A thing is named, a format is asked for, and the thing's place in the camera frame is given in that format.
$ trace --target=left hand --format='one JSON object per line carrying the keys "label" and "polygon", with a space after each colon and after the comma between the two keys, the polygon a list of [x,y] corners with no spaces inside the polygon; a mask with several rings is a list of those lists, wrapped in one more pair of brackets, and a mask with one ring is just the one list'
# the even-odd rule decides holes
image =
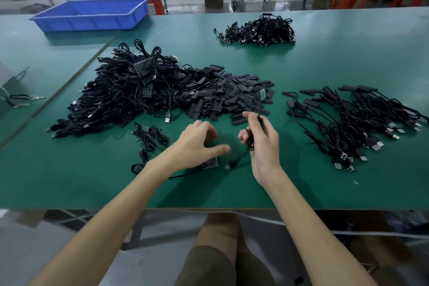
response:
{"label": "left hand", "polygon": [[231,151],[229,145],[204,147],[204,142],[207,139],[217,137],[216,129],[209,122],[196,120],[182,132],[179,139],[167,148],[162,155],[169,157],[169,163],[173,164],[176,171],[194,168],[213,157],[218,157]]}

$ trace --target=blue bin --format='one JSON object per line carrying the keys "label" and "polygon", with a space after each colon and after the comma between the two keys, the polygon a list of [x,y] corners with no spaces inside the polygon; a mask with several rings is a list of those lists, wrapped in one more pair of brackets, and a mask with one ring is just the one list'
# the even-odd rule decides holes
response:
{"label": "blue bin", "polygon": [[73,0],[30,20],[44,32],[130,30],[148,13],[147,0]]}

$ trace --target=hand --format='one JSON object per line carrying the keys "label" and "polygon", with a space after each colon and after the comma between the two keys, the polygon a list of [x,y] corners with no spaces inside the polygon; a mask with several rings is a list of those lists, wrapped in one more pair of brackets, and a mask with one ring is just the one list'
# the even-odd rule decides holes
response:
{"label": "hand", "polygon": [[261,186],[266,187],[270,178],[279,170],[282,171],[278,154],[278,133],[264,116],[260,117],[265,131],[256,113],[243,112],[243,116],[248,119],[249,126],[239,132],[239,141],[245,145],[249,139],[249,131],[252,132],[255,146],[255,150],[250,152],[253,175]]}
{"label": "hand", "polygon": [[193,168],[205,161],[229,153],[229,145],[219,145],[211,148],[204,147],[207,139],[217,138],[216,129],[207,121],[196,120],[180,135],[179,139],[167,148],[162,155],[170,157],[175,171]]}

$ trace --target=person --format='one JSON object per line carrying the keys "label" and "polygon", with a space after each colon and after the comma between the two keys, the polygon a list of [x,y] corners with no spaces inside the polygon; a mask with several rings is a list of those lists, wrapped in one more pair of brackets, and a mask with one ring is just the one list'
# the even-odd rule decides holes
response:
{"label": "person", "polygon": [[[254,137],[251,166],[271,197],[304,262],[313,286],[376,285],[301,196],[280,166],[279,138],[265,117],[243,112],[249,126],[238,139]],[[204,147],[217,138],[209,122],[195,121],[163,153],[82,228],[39,272],[31,286],[98,285],[153,192],[173,173],[228,153],[228,145]],[[176,286],[275,285],[268,268],[245,246],[237,216],[208,214]]]}

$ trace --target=workbench in background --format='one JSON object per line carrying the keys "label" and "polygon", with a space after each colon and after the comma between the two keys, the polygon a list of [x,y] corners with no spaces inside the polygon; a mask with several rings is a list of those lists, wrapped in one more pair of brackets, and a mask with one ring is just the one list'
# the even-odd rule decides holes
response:
{"label": "workbench in background", "polygon": [[12,78],[3,87],[10,94],[45,96],[28,107],[12,109],[0,101],[0,148],[8,137],[28,123],[46,101],[80,69],[110,44],[118,32],[43,33],[27,15],[0,16],[0,59],[19,79]]}
{"label": "workbench in background", "polygon": [[[363,84],[429,113],[429,8],[276,13],[293,19],[296,45],[225,45],[213,33],[213,27],[223,31],[228,24],[241,25],[259,15],[147,17],[133,31],[122,32],[111,47],[120,42],[131,46],[140,38],[148,52],[160,46],[164,56],[177,56],[179,64],[223,65],[228,72],[256,74],[274,82],[274,104],[266,109],[279,132],[281,164],[313,208],[429,208],[427,126],[419,133],[407,131],[398,141],[381,136],[385,147],[379,152],[368,149],[368,162],[356,163],[356,171],[347,173],[308,144],[311,140],[303,129],[286,115],[287,98],[281,94]],[[110,49],[102,54],[109,55]],[[56,119],[67,116],[68,104],[94,79],[95,68],[95,63],[89,66],[0,153],[0,208],[101,208],[133,180],[130,168],[139,162],[141,147],[131,134],[133,122],[83,137],[52,139],[45,132]],[[173,111],[170,123],[164,117],[160,111],[135,120],[162,128],[172,141],[193,122],[180,110]],[[228,160],[245,150],[237,140],[245,125],[232,126],[227,114],[213,124],[218,143],[230,144],[232,152],[220,159],[218,168],[167,180],[148,207],[273,208],[252,176],[248,156],[237,168],[225,170]]]}

